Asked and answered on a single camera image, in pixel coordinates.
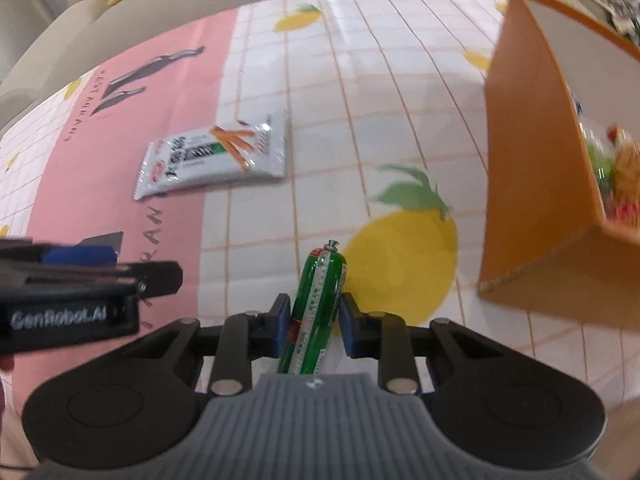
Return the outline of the green sausage stick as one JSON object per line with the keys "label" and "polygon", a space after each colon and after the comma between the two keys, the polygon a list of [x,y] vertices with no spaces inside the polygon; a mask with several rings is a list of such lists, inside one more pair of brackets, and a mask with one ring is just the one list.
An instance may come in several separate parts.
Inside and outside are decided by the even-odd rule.
{"label": "green sausage stick", "polygon": [[347,263],[337,240],[328,240],[307,256],[300,276],[279,374],[315,375],[322,367],[332,335]]}

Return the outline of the pink white patterned tablecloth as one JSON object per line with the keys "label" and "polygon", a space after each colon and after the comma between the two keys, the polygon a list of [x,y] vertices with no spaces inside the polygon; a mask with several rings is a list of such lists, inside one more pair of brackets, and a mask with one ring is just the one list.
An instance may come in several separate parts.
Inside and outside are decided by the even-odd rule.
{"label": "pink white patterned tablecloth", "polygon": [[[503,0],[266,0],[203,18],[89,70],[1,141],[1,229],[77,242],[122,232],[125,260],[176,259],[177,298],[148,302],[142,328],[178,316],[220,322],[294,292],[307,252],[367,228],[434,240],[436,212],[409,214],[378,194],[424,171],[456,237],[442,270],[414,262],[435,315],[585,380],[616,412],[639,392],[635,333],[549,318],[477,297],[488,141],[481,58],[495,49]],[[138,202],[148,144],[180,129],[285,110],[280,182],[196,188]]]}

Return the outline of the white carrot snack packet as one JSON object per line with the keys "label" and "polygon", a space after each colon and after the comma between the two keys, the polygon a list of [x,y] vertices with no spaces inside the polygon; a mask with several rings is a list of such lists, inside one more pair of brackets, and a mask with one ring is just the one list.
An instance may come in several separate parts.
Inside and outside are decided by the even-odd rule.
{"label": "white carrot snack packet", "polygon": [[277,110],[250,122],[213,125],[166,136],[149,144],[134,199],[201,185],[286,175],[288,113]]}

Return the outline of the orange storage box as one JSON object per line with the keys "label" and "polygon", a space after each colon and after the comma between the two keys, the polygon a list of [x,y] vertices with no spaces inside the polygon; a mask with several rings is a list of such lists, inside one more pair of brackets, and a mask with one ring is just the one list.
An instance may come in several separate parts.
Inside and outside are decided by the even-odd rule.
{"label": "orange storage box", "polygon": [[639,131],[639,50],[558,0],[509,0],[485,84],[480,294],[639,326],[639,232],[608,219],[580,121]]}

